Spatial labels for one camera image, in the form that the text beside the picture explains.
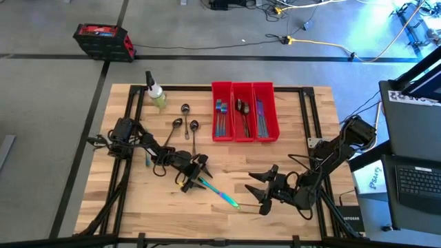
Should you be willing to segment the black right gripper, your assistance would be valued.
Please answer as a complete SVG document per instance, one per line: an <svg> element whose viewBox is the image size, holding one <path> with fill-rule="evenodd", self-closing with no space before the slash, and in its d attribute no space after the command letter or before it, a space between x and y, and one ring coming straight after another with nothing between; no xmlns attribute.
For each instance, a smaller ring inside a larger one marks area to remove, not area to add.
<svg viewBox="0 0 441 248"><path fill-rule="evenodd" d="M248 174L260 182L268 182L267 191L252 186L245 187L260 203L260 215L266 216L270 212L273 198L281 203L296 205L294 189L287 183L287 176L278 173L277 165L273 164L271 169L263 173L249 172Z"/></svg>

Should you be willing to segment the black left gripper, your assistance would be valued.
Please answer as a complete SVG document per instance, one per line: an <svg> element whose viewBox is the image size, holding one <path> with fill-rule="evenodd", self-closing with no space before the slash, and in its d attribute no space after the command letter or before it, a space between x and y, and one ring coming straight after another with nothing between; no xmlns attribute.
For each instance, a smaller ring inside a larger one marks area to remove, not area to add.
<svg viewBox="0 0 441 248"><path fill-rule="evenodd" d="M196 180L201 171L212 178L207 168L207 160L208 156L205 154L192 156L189 152L183 150L172 153L172 167L178 171L175 179L177 180L179 176L184 176L189 179L181 182L181 191L183 193L187 193L193 188L205 189L204 186L192 180Z"/></svg>

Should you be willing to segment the red plastic bin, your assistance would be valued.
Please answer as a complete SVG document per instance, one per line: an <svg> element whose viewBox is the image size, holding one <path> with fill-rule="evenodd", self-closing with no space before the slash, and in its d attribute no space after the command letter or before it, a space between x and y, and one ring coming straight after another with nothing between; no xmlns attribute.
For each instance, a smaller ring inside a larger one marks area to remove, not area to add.
<svg viewBox="0 0 441 248"><path fill-rule="evenodd" d="M256 129L256 108L254 107L254 95L252 83L233 82L233 121L234 121L234 141L238 143L254 142L257 135ZM242 114L236 109L237 100L248 104L249 111Z"/></svg>
<svg viewBox="0 0 441 248"><path fill-rule="evenodd" d="M232 82L213 82L213 125L212 139L215 142L227 142L234 140L234 121L233 121L233 98ZM221 102L227 104L226 136L219 136L219 114Z"/></svg>
<svg viewBox="0 0 441 248"><path fill-rule="evenodd" d="M254 107L256 108L256 99L263 102L265 108L265 118L267 122L268 138L258 137L258 124L256 113L256 140L262 143L275 142L280 136L280 128L275 104L274 86L272 82L252 83L254 95Z"/></svg>

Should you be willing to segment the yellow spray bottle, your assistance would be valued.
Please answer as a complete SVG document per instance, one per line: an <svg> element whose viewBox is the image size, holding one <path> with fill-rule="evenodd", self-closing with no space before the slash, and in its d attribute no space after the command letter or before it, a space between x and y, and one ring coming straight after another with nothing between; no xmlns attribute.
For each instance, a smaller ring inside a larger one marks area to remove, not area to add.
<svg viewBox="0 0 441 248"><path fill-rule="evenodd" d="M160 109L167 106L166 95L163 88L154 80L150 71L145 72L147 94L151 98L152 102Z"/></svg>

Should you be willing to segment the black network router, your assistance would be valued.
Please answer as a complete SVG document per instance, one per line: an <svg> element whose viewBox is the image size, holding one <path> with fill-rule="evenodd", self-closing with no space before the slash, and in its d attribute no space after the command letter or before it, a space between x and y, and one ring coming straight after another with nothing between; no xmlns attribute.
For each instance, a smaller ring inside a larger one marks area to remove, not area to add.
<svg viewBox="0 0 441 248"><path fill-rule="evenodd" d="M345 221L347 221L354 231L365 232L362 219L362 212L359 206L337 206Z"/></svg>

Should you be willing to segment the white printed sheet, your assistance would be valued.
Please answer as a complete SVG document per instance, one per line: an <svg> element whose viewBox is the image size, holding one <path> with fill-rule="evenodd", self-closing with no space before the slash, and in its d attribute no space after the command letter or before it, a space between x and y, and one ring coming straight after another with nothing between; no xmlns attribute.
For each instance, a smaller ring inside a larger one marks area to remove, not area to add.
<svg viewBox="0 0 441 248"><path fill-rule="evenodd" d="M368 165L353 172L352 176L358 194L387 192L383 168L380 165Z"/></svg>

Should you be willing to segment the black laptop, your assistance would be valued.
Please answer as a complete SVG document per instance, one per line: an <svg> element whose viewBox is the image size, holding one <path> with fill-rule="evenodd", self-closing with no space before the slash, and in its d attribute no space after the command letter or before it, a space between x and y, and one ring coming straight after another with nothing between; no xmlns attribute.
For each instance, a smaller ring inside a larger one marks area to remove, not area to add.
<svg viewBox="0 0 441 248"><path fill-rule="evenodd" d="M441 235L441 163L383 155L391 225Z"/></svg>

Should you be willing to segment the red black toolbox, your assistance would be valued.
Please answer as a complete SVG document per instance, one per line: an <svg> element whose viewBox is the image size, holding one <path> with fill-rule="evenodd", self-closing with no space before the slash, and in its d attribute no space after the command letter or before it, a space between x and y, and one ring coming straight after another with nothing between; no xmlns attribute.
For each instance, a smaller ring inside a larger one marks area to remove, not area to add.
<svg viewBox="0 0 441 248"><path fill-rule="evenodd" d="M117 25L80 23L73 38L94 60L131 63L135 58L127 30Z"/></svg>

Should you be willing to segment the black table frame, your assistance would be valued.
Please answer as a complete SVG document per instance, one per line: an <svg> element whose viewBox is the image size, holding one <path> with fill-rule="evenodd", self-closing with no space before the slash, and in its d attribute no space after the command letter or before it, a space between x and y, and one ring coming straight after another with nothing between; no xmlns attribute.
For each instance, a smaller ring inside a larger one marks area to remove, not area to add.
<svg viewBox="0 0 441 248"><path fill-rule="evenodd" d="M197 85L166 85L163 88L166 92L211 92L211 86L197 86ZM142 85L130 85L129 96L127 99L125 115L130 114L133 96L135 92L139 92L139 101L136 106L136 120L138 121L141 114L141 102L147 86ZM311 130L309 126L308 113L305 102L305 95L309 96L311 104L311 114L314 121L314 128L317 135L322 138L322 132L320 127L320 120L318 117L318 109L316 106L315 93L313 87L276 87L275 92L293 92L299 94L300 110L302 114L302 123L305 131L306 139L311 138ZM116 247L119 244L136 244L137 248L147 248L149 244L154 245L206 245L210 239L186 239L186 238L146 238L145 233L140 233L137 238L122 238L119 237L119 231L113 231L111 234L93 235L92 231L106 222L109 216L110 207L114 204L115 200L121 196L125 197L128 185L128 174L123 177L122 184L118 186L110 195L111 200L106 200L106 204L103 209L100 210L96 220L92 221L91 228L87 228L85 234L75 234L67 238L48 238L42 240L27 240L20 242L5 242L0 243L0 248L99 248L113 245ZM331 192L330 179L325 179L324 192ZM335 226L343 226L343 219L338 210L331 209L334 206L334 197L328 199L328 195L323 194L322 199L326 204L331 204L328 209L331 214L331 221L338 222ZM366 238L339 238L333 236L326 236L325 231L325 219L322 210L322 201L319 200L319 229L321 233L321 240L301 240L299 236L292 236L289 240L240 240L240 239L228 239L229 246L231 245L250 245L250 246L290 246L291 248L301 248L303 246L322 247L322 248L436 248L419 245L407 245L392 242L378 242L368 240Z"/></svg>

